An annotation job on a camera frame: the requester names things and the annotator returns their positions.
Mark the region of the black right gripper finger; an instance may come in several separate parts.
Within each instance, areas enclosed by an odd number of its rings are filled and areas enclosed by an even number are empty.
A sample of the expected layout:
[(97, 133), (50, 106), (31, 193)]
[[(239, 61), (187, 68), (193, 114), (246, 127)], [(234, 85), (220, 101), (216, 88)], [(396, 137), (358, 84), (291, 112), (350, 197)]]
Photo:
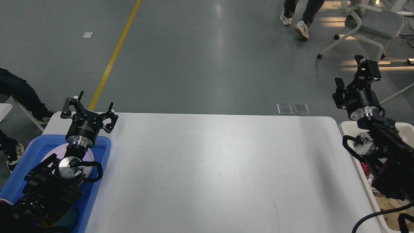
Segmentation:
[(351, 82), (351, 91), (371, 89), (371, 84), (373, 82), (382, 79), (378, 63), (374, 60), (365, 59), (362, 55), (355, 55), (354, 57), (358, 67), (354, 79)]
[(336, 84), (335, 92), (332, 94), (334, 103), (336, 108), (338, 109), (347, 109), (348, 104), (345, 101), (345, 97), (347, 97), (349, 85), (345, 86), (342, 78), (335, 78), (334, 79)]

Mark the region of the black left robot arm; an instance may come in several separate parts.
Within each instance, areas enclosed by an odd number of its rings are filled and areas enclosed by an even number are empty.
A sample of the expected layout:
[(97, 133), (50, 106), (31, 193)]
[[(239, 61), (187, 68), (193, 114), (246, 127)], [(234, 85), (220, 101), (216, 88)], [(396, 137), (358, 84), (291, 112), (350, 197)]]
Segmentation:
[(1, 199), (2, 233), (69, 233), (69, 227), (56, 223), (82, 198), (82, 184), (99, 182), (104, 174), (102, 162), (85, 160), (95, 146), (99, 132), (111, 133), (118, 120), (113, 102), (106, 112), (97, 113), (81, 103), (83, 91), (68, 97), (61, 118), (71, 125), (65, 136), (62, 158), (52, 153), (25, 174), (22, 196), (13, 202)]

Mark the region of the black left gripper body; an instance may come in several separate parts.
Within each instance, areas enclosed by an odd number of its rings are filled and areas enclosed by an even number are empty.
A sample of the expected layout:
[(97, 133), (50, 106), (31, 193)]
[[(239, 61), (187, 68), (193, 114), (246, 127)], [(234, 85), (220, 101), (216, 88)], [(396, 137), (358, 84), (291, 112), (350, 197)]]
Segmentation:
[(83, 119), (80, 115), (73, 115), (71, 126), (66, 135), (66, 141), (68, 144), (79, 145), (89, 149), (95, 145), (103, 125), (103, 120), (97, 116)]

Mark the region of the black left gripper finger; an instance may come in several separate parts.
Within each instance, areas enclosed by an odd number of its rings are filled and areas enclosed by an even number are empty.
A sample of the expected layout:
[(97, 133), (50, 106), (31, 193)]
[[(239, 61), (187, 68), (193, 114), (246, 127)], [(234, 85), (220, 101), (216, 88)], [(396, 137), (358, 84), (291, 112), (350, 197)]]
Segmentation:
[[(118, 120), (118, 115), (113, 112), (113, 102), (110, 103), (108, 110), (106, 112), (103, 112), (97, 116), (95, 116), (95, 124), (98, 126), (99, 130), (104, 130), (106, 133), (110, 134), (115, 124)], [(111, 121), (109, 123), (104, 123), (105, 120), (110, 119)]]
[(84, 108), (81, 103), (81, 98), (84, 91), (81, 90), (78, 96), (67, 97), (61, 111), (61, 118), (70, 118), (72, 121), (76, 120), (90, 120), (89, 111)]

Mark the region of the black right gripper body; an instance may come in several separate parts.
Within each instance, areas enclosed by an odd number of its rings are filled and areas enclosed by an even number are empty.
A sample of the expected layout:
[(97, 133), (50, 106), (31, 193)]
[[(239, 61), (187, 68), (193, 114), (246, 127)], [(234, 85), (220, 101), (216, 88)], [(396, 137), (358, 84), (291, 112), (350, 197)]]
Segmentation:
[(365, 116), (375, 116), (383, 111), (377, 95), (370, 87), (362, 90), (347, 89), (343, 104), (348, 118), (353, 121), (358, 121)]

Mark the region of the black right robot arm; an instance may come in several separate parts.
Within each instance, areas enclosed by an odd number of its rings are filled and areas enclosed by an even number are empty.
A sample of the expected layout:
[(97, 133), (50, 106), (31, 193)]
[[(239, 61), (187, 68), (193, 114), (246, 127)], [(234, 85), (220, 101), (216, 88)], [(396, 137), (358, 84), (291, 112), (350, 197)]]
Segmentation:
[(399, 136), (395, 120), (385, 117), (371, 83), (381, 80), (376, 61), (355, 55), (358, 65), (353, 81), (345, 86), (335, 78), (332, 97), (338, 109), (345, 109), (350, 120), (356, 121), (364, 133), (343, 136), (344, 148), (358, 161), (368, 165), (374, 179), (372, 186), (387, 198), (406, 200), (402, 207), (378, 211), (361, 218), (353, 227), (355, 233), (366, 220), (413, 207), (413, 148)]

